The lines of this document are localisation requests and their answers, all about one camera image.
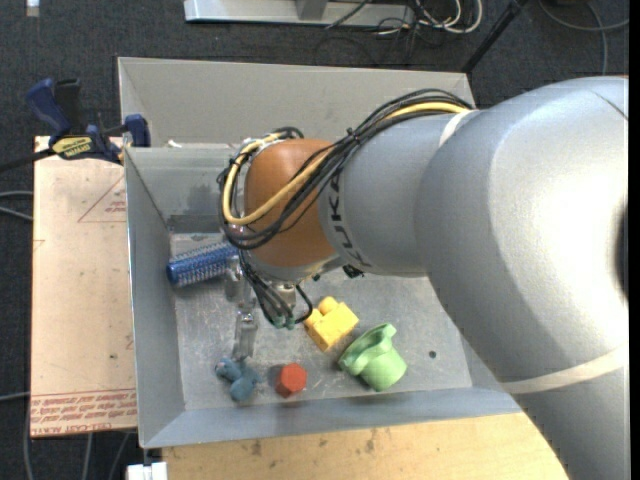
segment red cap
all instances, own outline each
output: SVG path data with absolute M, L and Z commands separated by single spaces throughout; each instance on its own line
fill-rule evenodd
M 276 379 L 276 392 L 283 398 L 288 398 L 307 385 L 307 370 L 298 363 L 283 366 Z

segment clamp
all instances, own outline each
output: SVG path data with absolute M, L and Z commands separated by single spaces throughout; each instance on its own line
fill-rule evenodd
M 124 124 L 101 131 L 94 124 L 86 128 L 80 110 L 80 81 L 64 80 L 54 85 L 51 78 L 41 80 L 27 93 L 27 105 L 34 115 L 49 124 L 54 133 L 49 139 L 49 152 L 65 160 L 94 158 L 121 164 L 123 152 L 109 139 L 109 134 L 128 132 L 131 140 L 123 144 L 149 147 L 151 136 L 147 122 L 140 114 L 129 115 Z

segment gray robot arm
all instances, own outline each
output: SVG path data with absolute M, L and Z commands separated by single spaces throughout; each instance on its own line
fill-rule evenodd
M 394 125 L 320 194 L 332 254 L 251 261 L 428 276 L 569 475 L 629 478 L 627 105 L 627 79 L 585 78 Z

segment yellow clamp label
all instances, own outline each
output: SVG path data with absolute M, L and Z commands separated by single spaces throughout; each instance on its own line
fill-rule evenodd
M 87 153 L 93 148 L 91 147 L 91 137 L 78 135 L 72 137 L 62 137 L 56 142 L 51 149 L 59 155 L 64 155 L 67 158 L 79 155 L 80 153 Z

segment yellow toy block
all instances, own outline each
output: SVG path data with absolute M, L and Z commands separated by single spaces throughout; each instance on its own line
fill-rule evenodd
M 314 308 L 304 321 L 304 326 L 307 334 L 324 352 L 349 334 L 357 323 L 358 317 L 344 302 L 325 297 L 318 304 L 318 309 Z

